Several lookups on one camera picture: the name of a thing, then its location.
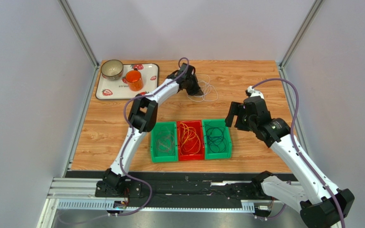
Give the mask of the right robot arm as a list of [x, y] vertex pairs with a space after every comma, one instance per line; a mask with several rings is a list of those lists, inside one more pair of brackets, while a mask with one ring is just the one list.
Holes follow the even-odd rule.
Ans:
[[280, 180], [269, 171], [252, 179], [257, 197], [270, 196], [298, 212], [309, 228], [344, 227], [355, 200], [349, 189], [341, 190], [305, 154], [291, 128], [281, 118], [272, 118], [261, 96], [232, 102], [225, 119], [227, 127], [253, 132], [290, 168], [301, 188]]

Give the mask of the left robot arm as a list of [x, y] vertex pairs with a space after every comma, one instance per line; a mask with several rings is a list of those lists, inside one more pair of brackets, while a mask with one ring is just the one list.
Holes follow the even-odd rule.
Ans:
[[126, 103], [132, 103], [129, 115], [124, 113], [129, 125], [127, 135], [117, 158], [104, 172], [103, 179], [97, 182], [96, 193], [109, 193], [115, 197], [124, 194], [125, 180], [133, 157], [144, 137], [155, 127], [159, 106], [181, 90], [185, 90], [188, 95], [200, 93], [201, 88], [195, 73], [194, 66], [183, 63], [180, 69], [172, 72], [152, 92], [138, 94]]

